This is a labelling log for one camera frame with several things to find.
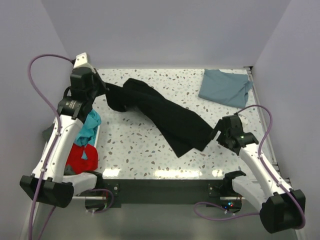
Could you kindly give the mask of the black t-shirt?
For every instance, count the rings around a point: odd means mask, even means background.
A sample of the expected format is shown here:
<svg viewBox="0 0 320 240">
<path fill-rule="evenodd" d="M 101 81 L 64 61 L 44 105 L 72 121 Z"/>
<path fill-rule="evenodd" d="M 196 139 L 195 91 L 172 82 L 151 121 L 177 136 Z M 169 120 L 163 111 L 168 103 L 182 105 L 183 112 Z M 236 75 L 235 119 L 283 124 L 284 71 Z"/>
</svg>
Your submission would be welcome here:
<svg viewBox="0 0 320 240">
<path fill-rule="evenodd" d="M 139 110 L 161 132 L 179 158 L 191 149 L 203 151 L 213 128 L 197 113 L 163 97 L 147 83 L 129 78 L 123 86 L 106 83 L 108 106 L 117 112 Z"/>
</svg>

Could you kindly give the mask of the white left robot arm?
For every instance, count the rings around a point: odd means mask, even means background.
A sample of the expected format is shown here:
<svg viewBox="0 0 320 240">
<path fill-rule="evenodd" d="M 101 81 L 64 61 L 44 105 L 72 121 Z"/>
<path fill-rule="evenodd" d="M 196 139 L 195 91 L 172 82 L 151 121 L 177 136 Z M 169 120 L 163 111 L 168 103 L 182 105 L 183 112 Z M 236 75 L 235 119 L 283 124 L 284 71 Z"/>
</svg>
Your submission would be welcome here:
<svg viewBox="0 0 320 240">
<path fill-rule="evenodd" d="M 96 173 L 64 175 L 65 165 L 77 134 L 93 109 L 96 97 L 106 93 L 106 84 L 83 52 L 72 60 L 70 86 L 64 91 L 55 114 L 53 131 L 40 161 L 31 175 L 23 175 L 19 185 L 34 201 L 59 208 L 67 207 L 73 196 L 97 185 Z"/>
</svg>

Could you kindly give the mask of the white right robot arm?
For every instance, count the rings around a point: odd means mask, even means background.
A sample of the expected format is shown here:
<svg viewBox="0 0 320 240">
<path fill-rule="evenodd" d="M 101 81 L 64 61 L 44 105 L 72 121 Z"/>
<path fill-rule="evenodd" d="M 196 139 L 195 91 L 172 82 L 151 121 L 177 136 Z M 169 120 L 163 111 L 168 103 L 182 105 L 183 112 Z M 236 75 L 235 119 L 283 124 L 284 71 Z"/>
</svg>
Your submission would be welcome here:
<svg viewBox="0 0 320 240">
<path fill-rule="evenodd" d="M 301 190 L 294 190 L 263 159 L 259 142 L 251 132 L 244 132 L 237 114 L 224 116 L 211 133 L 219 145 L 240 157 L 252 171 L 257 183 L 241 170 L 224 175 L 220 190 L 244 197 L 258 211 L 264 228 L 271 234 L 287 229 L 303 228 L 306 197 Z"/>
</svg>

